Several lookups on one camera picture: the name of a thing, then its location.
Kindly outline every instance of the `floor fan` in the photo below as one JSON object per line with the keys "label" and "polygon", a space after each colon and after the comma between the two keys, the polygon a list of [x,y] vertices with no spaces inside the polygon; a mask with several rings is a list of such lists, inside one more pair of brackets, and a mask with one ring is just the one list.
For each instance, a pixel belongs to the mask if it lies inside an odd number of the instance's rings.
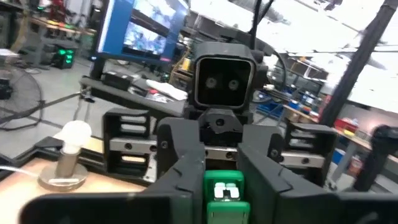
{"label": "floor fan", "polygon": [[[0,67],[0,130],[12,131],[36,126],[43,116],[42,90],[34,77],[12,65]],[[8,128],[15,119],[26,118],[39,111],[32,123]]]}

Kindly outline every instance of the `green object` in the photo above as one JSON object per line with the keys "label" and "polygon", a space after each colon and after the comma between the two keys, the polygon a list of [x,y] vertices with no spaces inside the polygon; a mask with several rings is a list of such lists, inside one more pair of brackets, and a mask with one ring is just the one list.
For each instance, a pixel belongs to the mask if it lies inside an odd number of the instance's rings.
{"label": "green object", "polygon": [[207,224],[248,224],[250,204],[247,202],[209,202]]}
{"label": "green object", "polygon": [[218,182],[225,184],[234,183],[239,189],[239,195],[243,198],[244,177],[241,171],[237,170],[208,170],[205,172],[203,190],[205,191],[206,202],[214,200],[214,187]]}

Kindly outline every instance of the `computer monitor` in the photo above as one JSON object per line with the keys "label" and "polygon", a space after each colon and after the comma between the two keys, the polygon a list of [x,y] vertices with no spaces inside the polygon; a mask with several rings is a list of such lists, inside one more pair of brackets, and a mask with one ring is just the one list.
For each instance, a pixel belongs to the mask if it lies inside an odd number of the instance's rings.
{"label": "computer monitor", "polygon": [[100,57],[169,63],[188,11],[184,0],[109,0],[97,52]]}

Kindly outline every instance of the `light bulb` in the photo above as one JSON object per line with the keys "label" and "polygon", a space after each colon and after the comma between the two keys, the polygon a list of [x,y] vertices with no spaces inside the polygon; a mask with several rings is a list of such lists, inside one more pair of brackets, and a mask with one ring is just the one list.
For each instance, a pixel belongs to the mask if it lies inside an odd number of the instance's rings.
{"label": "light bulb", "polygon": [[84,121],[69,121],[61,131],[63,153],[77,154],[91,137],[91,127]]}

